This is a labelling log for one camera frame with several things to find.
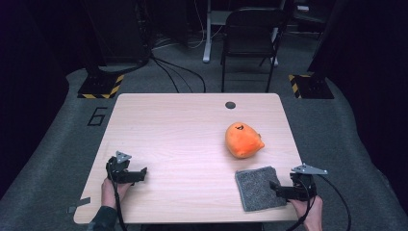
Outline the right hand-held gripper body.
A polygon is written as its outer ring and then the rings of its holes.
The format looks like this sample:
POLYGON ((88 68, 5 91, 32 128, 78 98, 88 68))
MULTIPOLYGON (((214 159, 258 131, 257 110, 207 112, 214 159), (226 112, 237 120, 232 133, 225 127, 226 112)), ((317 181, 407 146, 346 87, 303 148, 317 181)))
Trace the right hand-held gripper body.
POLYGON ((308 201, 317 195, 317 186, 314 180, 315 175, 327 175, 326 169, 312 167, 302 164, 294 167, 290 173, 293 181, 294 198, 300 201, 308 201))

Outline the person's right hand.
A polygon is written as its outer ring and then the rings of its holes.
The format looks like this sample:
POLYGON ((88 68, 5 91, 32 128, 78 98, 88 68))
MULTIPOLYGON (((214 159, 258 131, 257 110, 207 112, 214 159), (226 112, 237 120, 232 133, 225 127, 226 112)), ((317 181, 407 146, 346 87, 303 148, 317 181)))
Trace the person's right hand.
MULTIPOLYGON (((290 202, 295 208, 295 212, 299 218, 304 216, 308 211, 308 203, 291 199, 290 202)), ((306 231, 322 231, 322 207, 323 200, 320 196, 315 196, 311 200, 311 208, 308 211, 306 219, 303 221, 303 226, 306 231)))

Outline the black folding chair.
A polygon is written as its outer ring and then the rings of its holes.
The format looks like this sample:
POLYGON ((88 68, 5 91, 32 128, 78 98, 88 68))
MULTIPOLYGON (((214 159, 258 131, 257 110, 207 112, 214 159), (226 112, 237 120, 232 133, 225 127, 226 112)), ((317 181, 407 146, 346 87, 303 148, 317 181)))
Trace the black folding chair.
POLYGON ((243 7, 226 19, 221 52, 221 91, 225 90, 226 58, 261 58, 269 60, 266 91, 269 91, 274 64, 289 15, 278 8, 243 7))

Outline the dark curtain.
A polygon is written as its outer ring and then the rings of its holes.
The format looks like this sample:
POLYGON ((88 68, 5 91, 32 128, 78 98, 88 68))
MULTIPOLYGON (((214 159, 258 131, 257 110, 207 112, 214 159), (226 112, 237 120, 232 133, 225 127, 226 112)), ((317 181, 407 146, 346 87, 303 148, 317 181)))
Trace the dark curtain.
POLYGON ((24 168, 82 68, 81 0, 0 0, 0 199, 24 168))
POLYGON ((336 0, 310 69, 348 100, 371 161, 408 212, 408 0, 336 0))

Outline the person's left hand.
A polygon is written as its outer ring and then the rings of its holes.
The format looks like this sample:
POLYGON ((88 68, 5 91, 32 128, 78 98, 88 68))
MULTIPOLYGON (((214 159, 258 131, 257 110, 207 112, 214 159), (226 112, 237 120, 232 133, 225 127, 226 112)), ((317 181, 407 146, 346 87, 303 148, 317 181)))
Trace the person's left hand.
POLYGON ((114 189, 112 181, 106 178, 101 185, 101 205, 116 209, 115 195, 118 194, 119 200, 122 200, 131 186, 131 183, 118 184, 114 189))

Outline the striped black stand base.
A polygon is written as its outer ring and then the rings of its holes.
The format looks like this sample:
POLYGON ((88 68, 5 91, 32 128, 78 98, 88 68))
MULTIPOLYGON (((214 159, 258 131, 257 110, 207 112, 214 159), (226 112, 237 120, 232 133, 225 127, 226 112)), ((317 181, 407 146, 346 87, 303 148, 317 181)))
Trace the striped black stand base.
POLYGON ((333 99, 334 95, 324 79, 310 75, 290 75, 294 96, 298 99, 333 99))
POLYGON ((100 77, 88 76, 77 92, 78 98, 98 99, 114 98, 124 76, 108 75, 100 77))

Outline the white desk leg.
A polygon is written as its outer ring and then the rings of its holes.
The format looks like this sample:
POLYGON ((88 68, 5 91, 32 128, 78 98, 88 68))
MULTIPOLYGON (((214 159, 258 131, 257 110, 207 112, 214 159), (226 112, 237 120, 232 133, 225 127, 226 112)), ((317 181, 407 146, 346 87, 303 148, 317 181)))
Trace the white desk leg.
POLYGON ((206 38, 205 47, 202 61, 207 64, 211 59, 211 48, 212 48, 212 8, 211 0, 207 0, 207 10, 206 10, 206 38))

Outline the orange plush toy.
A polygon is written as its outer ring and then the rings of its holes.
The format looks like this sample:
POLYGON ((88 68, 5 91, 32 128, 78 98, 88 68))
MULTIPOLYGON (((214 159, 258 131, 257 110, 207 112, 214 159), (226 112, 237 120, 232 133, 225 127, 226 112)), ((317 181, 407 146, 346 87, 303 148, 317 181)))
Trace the orange plush toy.
POLYGON ((261 135, 243 122, 231 124, 225 132, 230 153, 239 159, 249 158, 265 147, 261 135))

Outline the dark cabinet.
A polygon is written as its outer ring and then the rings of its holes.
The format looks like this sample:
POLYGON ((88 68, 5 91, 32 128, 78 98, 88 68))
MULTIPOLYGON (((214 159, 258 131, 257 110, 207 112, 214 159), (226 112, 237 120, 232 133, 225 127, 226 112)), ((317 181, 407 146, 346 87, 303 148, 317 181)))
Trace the dark cabinet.
POLYGON ((106 64, 146 63, 137 0, 84 0, 84 5, 106 64))

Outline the grey towel cloth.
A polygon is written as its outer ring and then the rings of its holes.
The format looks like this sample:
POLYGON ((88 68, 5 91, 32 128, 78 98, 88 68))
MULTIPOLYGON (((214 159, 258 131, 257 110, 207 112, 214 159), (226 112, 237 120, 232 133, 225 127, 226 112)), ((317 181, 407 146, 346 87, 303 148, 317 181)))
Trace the grey towel cloth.
POLYGON ((240 170, 235 173, 235 179, 246 212, 277 208, 287 204, 286 200, 278 197, 269 185, 270 182, 280 185, 273 167, 240 170))

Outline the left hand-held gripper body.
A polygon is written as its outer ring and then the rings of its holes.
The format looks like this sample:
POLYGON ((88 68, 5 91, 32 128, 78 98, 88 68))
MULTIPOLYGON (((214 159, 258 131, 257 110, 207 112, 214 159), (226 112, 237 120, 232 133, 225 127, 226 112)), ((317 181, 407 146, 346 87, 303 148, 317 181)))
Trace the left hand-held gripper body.
POLYGON ((116 151, 115 155, 111 157, 106 164, 108 178, 118 184, 125 184, 128 183, 130 179, 136 178, 132 177, 127 170, 131 158, 131 155, 116 151))

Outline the grey tape strip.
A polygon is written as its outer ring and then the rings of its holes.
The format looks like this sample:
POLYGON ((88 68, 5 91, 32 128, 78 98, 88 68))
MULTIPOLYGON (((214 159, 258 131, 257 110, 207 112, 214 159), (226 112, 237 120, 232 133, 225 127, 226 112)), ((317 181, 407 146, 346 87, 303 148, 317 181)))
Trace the grey tape strip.
POLYGON ((89 197, 82 198, 82 199, 78 200, 77 202, 75 202, 74 204, 70 205, 67 208, 66 212, 68 214, 73 214, 78 207, 84 206, 84 205, 89 204, 89 203, 90 203, 90 198, 89 197))

